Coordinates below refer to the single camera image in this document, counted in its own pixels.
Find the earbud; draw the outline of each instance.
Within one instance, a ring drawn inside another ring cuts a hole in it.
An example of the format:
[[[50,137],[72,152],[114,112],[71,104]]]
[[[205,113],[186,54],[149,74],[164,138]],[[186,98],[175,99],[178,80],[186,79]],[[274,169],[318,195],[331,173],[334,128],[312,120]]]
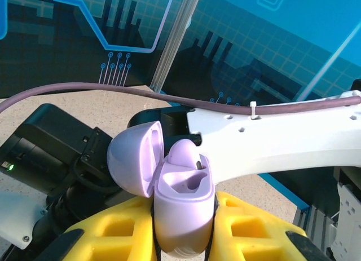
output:
[[[179,140],[170,148],[168,162],[195,170],[203,169],[198,148],[188,139]]]

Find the yellow foam pad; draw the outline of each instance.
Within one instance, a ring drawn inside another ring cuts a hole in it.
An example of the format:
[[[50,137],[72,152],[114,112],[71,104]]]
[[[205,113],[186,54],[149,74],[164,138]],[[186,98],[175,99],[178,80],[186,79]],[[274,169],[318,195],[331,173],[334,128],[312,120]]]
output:
[[[210,261],[306,261],[285,234],[303,229],[230,194],[217,192]]]
[[[64,261],[156,261],[152,201],[135,197],[71,226],[85,233]]]

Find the glass panel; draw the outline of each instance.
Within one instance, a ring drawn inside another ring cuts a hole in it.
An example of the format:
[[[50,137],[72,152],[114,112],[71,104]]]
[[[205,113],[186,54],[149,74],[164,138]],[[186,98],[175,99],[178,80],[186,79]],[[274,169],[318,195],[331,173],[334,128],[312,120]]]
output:
[[[360,0],[199,0],[163,86],[225,104],[317,99],[361,77]]]
[[[0,0],[0,98],[58,82],[149,85],[181,2]]]

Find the black cable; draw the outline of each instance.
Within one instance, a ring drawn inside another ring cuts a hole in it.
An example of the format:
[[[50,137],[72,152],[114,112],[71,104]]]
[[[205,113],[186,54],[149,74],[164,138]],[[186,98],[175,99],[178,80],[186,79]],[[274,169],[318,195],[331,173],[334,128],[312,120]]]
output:
[[[94,191],[97,191],[97,192],[111,194],[111,193],[115,193],[115,192],[119,191],[120,187],[118,187],[118,186],[102,187],[102,186],[96,185],[93,182],[90,182],[90,181],[86,180],[85,178],[83,178],[77,170],[77,165],[79,163],[79,159],[80,159],[80,157],[76,158],[75,161],[73,161],[73,163],[70,166],[70,170],[71,170],[72,174],[74,174],[77,181],[79,181],[82,185],[84,185]]]

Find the cable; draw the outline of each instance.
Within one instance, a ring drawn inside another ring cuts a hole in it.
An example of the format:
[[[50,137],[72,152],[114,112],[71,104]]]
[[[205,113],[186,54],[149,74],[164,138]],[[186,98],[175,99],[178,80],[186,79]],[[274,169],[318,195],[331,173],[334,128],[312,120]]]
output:
[[[181,98],[178,96],[158,94],[152,91],[144,91],[132,87],[113,86],[113,85],[102,85],[98,83],[87,83],[87,82],[69,82],[69,83],[56,83],[53,85],[44,85],[29,90],[20,92],[0,103],[0,113],[14,105],[15,103],[47,92],[61,90],[106,90],[120,93],[126,93],[131,95],[138,95],[151,99],[158,99],[163,101],[169,101],[179,103],[181,105],[213,110],[216,112],[229,113],[229,114],[242,114],[251,115],[251,107],[226,105],[220,103],[212,103],[208,101],[201,101],[196,99]],[[305,101],[303,103],[292,103],[286,105],[268,105],[256,107],[257,115],[268,115],[268,114],[286,114],[286,113],[300,113],[308,112],[311,110],[322,110],[329,108],[337,108],[342,106],[357,105],[361,103],[360,96],[351,96],[349,98],[340,98],[332,100],[321,100],[321,101]]]
[[[119,191],[121,188],[118,186],[111,186],[111,187],[102,187],[102,186],[98,186],[88,180],[86,180],[85,178],[83,178],[77,170],[77,165],[79,162],[80,157],[76,158],[75,161],[73,161],[73,163],[70,166],[70,171],[72,172],[72,174],[75,176],[75,178],[84,186],[97,191],[97,192],[102,192],[102,193],[106,193],[106,194],[110,194],[110,193],[115,193],[117,191]]]

